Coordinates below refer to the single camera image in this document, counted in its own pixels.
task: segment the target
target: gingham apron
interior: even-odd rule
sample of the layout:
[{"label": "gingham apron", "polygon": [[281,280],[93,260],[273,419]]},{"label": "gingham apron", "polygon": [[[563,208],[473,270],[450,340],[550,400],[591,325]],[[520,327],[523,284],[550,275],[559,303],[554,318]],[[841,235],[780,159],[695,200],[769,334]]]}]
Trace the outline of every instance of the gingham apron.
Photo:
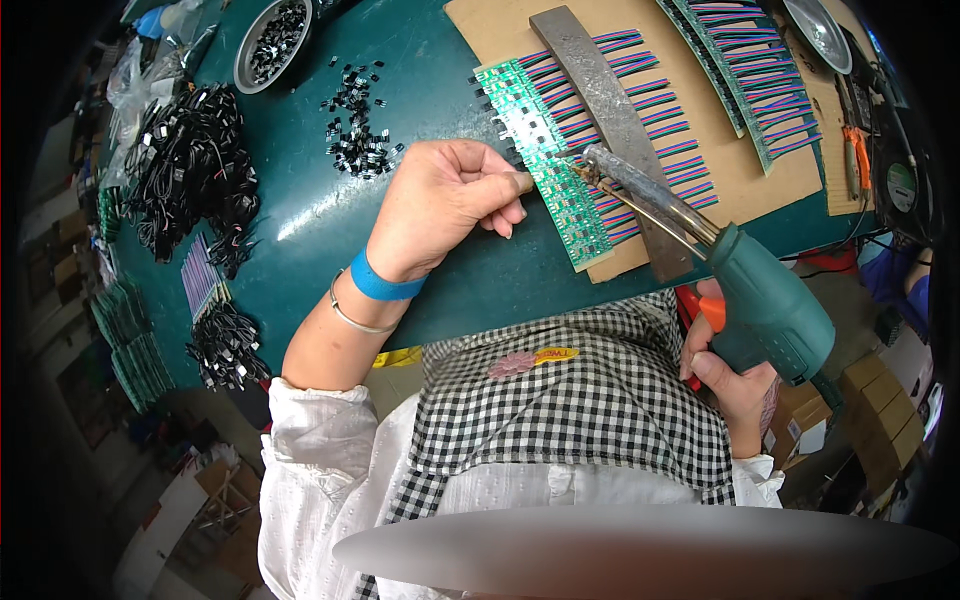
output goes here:
[{"label": "gingham apron", "polygon": [[[425,346],[410,469],[384,524],[433,515],[451,475],[486,463],[644,468],[733,504],[729,434],[677,376],[676,316],[661,290]],[[377,597],[361,575],[354,598]]]}]

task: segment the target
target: apron label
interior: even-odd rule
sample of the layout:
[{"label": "apron label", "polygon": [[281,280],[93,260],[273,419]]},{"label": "apron label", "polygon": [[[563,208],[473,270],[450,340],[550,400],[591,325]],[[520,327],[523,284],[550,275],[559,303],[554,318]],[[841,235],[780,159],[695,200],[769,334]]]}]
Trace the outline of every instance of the apron label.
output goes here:
[{"label": "apron label", "polygon": [[490,368],[488,375],[491,379],[502,379],[510,375],[516,375],[522,372],[528,372],[536,365],[543,363],[555,363],[571,358],[580,354],[576,348],[541,348],[536,352],[511,352],[500,360],[496,361]]},{"label": "apron label", "polygon": [[570,360],[579,353],[580,350],[576,348],[544,348],[537,350],[537,361],[534,363],[534,365],[536,366],[543,363],[555,363],[562,360]]}]

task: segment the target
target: black cable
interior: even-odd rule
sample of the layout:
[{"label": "black cable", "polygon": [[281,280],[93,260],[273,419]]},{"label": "black cable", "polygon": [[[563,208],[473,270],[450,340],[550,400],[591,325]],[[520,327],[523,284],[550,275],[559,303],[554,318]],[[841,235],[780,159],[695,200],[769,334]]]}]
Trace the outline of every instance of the black cable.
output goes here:
[{"label": "black cable", "polygon": [[[874,121],[874,105],[871,103],[871,104],[870,104],[870,123],[871,123],[871,129],[873,128],[874,122],[875,122],[875,121]],[[869,152],[870,155],[868,156],[867,160],[868,160],[868,162],[870,163],[871,167],[873,167],[873,164],[874,164],[875,148],[876,148],[876,134],[875,134],[874,132],[870,132],[870,152]],[[853,225],[853,227],[852,227],[852,228],[850,229],[850,231],[847,233],[847,237],[845,237],[845,238],[843,239],[843,241],[841,241],[841,242],[835,242],[835,243],[831,244],[830,246],[828,246],[827,248],[824,248],[824,249],[822,249],[822,250],[818,250],[818,251],[816,251],[816,252],[805,252],[805,253],[803,253],[803,254],[794,254],[793,256],[785,256],[785,257],[781,258],[780,260],[781,260],[781,261],[785,261],[785,260],[800,260],[801,258],[809,258],[809,257],[811,257],[811,256],[821,256],[821,255],[823,255],[823,254],[831,254],[831,253],[836,252],[837,250],[843,248],[844,246],[846,246],[846,245],[853,239],[853,237],[856,235],[856,231],[860,228],[860,225],[863,224],[863,217],[867,214],[867,205],[868,205],[868,204],[870,204],[870,197],[864,195],[864,196],[863,196],[863,205],[860,206],[860,216],[859,216],[859,218],[857,218],[856,223]]]},{"label": "black cable", "polygon": [[845,273],[852,269],[855,265],[849,267],[844,267],[843,269],[824,269],[823,271],[814,271],[809,275],[801,275],[800,279],[810,279],[811,277],[816,277],[817,275],[823,275],[824,273]]},{"label": "black cable", "polygon": [[190,329],[188,356],[197,361],[207,388],[244,387],[247,381],[270,377],[270,369],[256,355],[259,327],[229,302],[210,304]]},{"label": "black cable", "polygon": [[[896,254],[903,254],[903,251],[901,251],[900,249],[895,248],[895,247],[893,247],[893,246],[887,246],[887,245],[884,244],[883,242],[880,242],[880,241],[878,241],[878,240],[876,239],[877,236],[883,235],[883,234],[889,233],[889,232],[890,232],[890,231],[889,231],[889,229],[888,229],[888,230],[886,230],[886,231],[880,231],[880,232],[878,232],[878,233],[872,233],[872,234],[869,234],[869,235],[864,235],[863,237],[865,237],[865,238],[866,238],[867,240],[869,240],[870,242],[872,242],[872,243],[874,243],[874,244],[877,244],[878,246],[881,246],[881,247],[883,247],[883,248],[886,248],[886,249],[889,250],[890,252],[893,252],[893,253],[896,253]],[[916,257],[916,258],[914,258],[913,260],[914,260],[914,262],[916,262],[916,263],[918,263],[918,264],[921,264],[921,265],[925,265],[925,266],[927,266],[927,267],[933,265],[932,262],[927,262],[927,261],[925,261],[925,260],[921,260],[919,257]]]},{"label": "black cable", "polygon": [[260,201],[250,155],[240,147],[242,125],[225,84],[184,90],[144,112],[125,160],[133,186],[123,210],[139,220],[137,237],[157,262],[168,262],[201,218],[217,236],[210,262],[223,265],[227,278],[250,258]]}]

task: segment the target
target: green workbench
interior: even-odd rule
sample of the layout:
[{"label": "green workbench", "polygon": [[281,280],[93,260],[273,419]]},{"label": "green workbench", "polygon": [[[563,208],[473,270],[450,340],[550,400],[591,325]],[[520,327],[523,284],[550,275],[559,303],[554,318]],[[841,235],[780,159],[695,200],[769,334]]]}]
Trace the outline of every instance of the green workbench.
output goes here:
[{"label": "green workbench", "polygon": [[[233,0],[220,13],[217,1],[204,6],[205,26],[220,30],[196,81],[232,82],[240,40],[268,0]],[[229,283],[237,308],[261,323],[258,354],[279,374],[283,352],[303,317],[324,295],[330,280],[363,248],[389,177],[357,180],[336,171],[325,154],[326,123],[333,116],[320,102],[340,84],[350,62],[371,65],[380,76],[372,98],[387,101],[372,108],[371,128],[390,129],[392,143],[409,146],[421,139],[471,137],[503,150],[480,109],[467,77],[478,66],[453,23],[444,0],[364,0],[314,33],[312,53],[298,57],[306,75],[295,90],[275,85],[254,96],[237,94],[246,121],[245,145],[253,157],[262,208],[255,239],[260,243],[237,278]],[[329,58],[340,60],[333,68]],[[607,283],[590,283],[574,274],[546,207],[531,196],[527,219],[505,240],[480,228],[449,254],[430,278],[387,348],[404,348],[464,335],[664,287],[649,266]],[[744,229],[783,256],[823,246],[847,235],[857,215],[827,216],[818,192],[756,219]],[[872,214],[864,229],[873,223]],[[204,231],[212,242],[206,224]],[[173,261],[154,264],[135,231],[124,226],[115,255],[121,270],[143,286],[156,340],[178,387],[200,385],[196,363],[183,352],[190,340],[190,313],[180,282],[180,265],[190,238],[176,248]],[[701,267],[676,285],[702,278]]]}]

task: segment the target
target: soldering iron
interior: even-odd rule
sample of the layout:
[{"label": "soldering iron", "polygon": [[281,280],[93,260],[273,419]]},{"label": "soldering iron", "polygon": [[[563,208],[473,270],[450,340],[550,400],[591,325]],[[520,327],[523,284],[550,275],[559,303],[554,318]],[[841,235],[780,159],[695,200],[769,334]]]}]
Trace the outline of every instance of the soldering iron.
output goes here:
[{"label": "soldering iron", "polygon": [[[813,377],[833,348],[836,331],[820,302],[800,278],[736,224],[720,228],[667,187],[599,144],[574,167],[589,183],[650,219],[710,267],[723,300],[702,299],[716,332],[711,349],[736,372],[769,361],[784,381],[800,385]],[[628,195],[601,181],[617,181]],[[703,247],[668,227],[677,223]]]}]

